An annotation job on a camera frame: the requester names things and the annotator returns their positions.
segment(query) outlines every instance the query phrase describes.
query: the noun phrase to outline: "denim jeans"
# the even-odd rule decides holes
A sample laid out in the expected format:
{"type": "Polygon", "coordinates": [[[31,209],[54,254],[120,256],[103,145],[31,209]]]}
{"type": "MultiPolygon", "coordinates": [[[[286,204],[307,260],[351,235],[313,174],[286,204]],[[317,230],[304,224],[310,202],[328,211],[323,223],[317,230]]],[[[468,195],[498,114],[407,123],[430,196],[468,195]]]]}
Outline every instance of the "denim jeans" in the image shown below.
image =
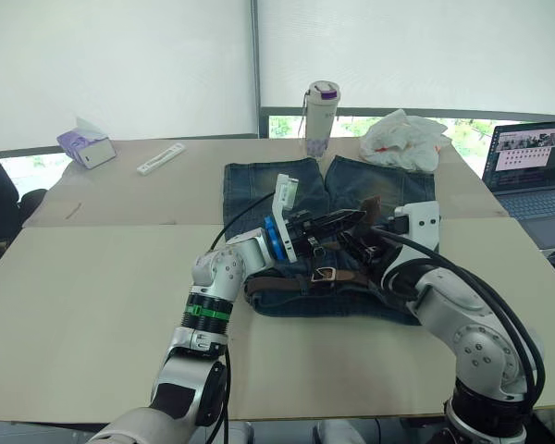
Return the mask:
{"type": "MultiPolygon", "coordinates": [[[[244,210],[252,202],[275,189],[279,173],[288,174],[299,181],[296,201],[291,212],[307,210],[312,217],[331,211],[357,209],[363,199],[379,195],[382,219],[392,216],[394,209],[413,202],[434,200],[434,178],[430,174],[409,173],[396,168],[374,166],[336,156],[325,181],[314,159],[270,164],[230,164],[224,176],[224,222],[244,210]]],[[[256,206],[241,217],[226,233],[227,239],[249,229],[261,227],[264,217],[271,215],[271,199],[256,206]]],[[[333,266],[337,269],[358,269],[358,265],[343,252],[327,252],[315,266],[333,266]]],[[[295,278],[311,276],[309,261],[295,264],[277,263],[275,269],[263,276],[295,278]]],[[[383,297],[376,287],[367,289],[353,284],[338,284],[334,288],[302,291],[300,294],[279,290],[258,291],[249,295],[249,303],[262,315],[272,316],[349,316],[371,315],[403,324],[417,324],[417,320],[402,306],[395,306],[383,297]]]]}

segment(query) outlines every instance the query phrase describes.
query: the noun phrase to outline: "white plastic bag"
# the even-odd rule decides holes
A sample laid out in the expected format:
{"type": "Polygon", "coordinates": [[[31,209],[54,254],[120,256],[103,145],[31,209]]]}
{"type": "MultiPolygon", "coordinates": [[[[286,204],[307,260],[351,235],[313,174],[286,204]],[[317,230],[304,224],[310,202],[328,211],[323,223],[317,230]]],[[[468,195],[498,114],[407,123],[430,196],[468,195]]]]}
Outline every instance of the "white plastic bag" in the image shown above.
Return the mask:
{"type": "Polygon", "coordinates": [[[439,150],[450,144],[450,139],[442,135],[446,128],[398,109],[375,123],[360,139],[360,157],[383,167],[434,171],[439,150]]]}

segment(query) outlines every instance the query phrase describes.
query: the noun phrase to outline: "belt buckle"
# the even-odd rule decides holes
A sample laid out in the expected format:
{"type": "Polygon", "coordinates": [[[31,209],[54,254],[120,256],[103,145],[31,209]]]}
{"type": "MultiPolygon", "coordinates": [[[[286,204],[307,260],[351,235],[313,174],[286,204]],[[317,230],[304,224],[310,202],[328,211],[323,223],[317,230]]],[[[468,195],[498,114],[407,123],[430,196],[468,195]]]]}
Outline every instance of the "belt buckle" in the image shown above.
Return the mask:
{"type": "Polygon", "coordinates": [[[337,271],[333,266],[322,266],[313,272],[311,282],[335,282],[336,274],[337,271]]]}

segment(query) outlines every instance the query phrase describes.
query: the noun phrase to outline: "belt loop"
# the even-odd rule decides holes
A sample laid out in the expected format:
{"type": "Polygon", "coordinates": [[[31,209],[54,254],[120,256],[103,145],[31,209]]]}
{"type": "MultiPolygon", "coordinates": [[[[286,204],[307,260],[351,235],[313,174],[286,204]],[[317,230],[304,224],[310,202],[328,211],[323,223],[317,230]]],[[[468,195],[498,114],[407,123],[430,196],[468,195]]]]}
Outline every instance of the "belt loop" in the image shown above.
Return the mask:
{"type": "Polygon", "coordinates": [[[307,278],[304,277],[303,275],[296,275],[294,276],[296,278],[296,280],[298,281],[298,284],[300,285],[300,294],[301,296],[303,296],[303,298],[308,296],[308,281],[307,278]]]}

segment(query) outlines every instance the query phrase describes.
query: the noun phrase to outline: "beige table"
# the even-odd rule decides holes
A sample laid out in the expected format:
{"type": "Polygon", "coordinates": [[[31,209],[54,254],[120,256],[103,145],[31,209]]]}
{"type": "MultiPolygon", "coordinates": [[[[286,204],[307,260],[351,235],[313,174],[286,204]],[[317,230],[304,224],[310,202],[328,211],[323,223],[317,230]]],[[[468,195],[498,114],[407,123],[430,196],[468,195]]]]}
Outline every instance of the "beige table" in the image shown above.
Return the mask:
{"type": "MultiPolygon", "coordinates": [[[[115,142],[118,156],[106,164],[90,171],[70,164],[25,226],[222,224],[224,165],[302,157],[293,139],[181,142],[187,150],[147,177],[136,167],[170,141],[115,142]]],[[[359,139],[332,139],[321,169],[336,154],[358,159],[358,150],[359,139]]],[[[453,148],[440,153],[435,181],[445,218],[507,215],[453,148]]]]}
{"type": "MultiPolygon", "coordinates": [[[[218,226],[27,228],[0,262],[0,420],[107,422],[147,403],[193,259],[218,226]]],[[[441,251],[544,341],[555,405],[555,272],[516,221],[445,219],[441,251]]],[[[440,413],[454,359],[421,327],[280,319],[238,299],[229,327],[239,419],[440,413]]]]}

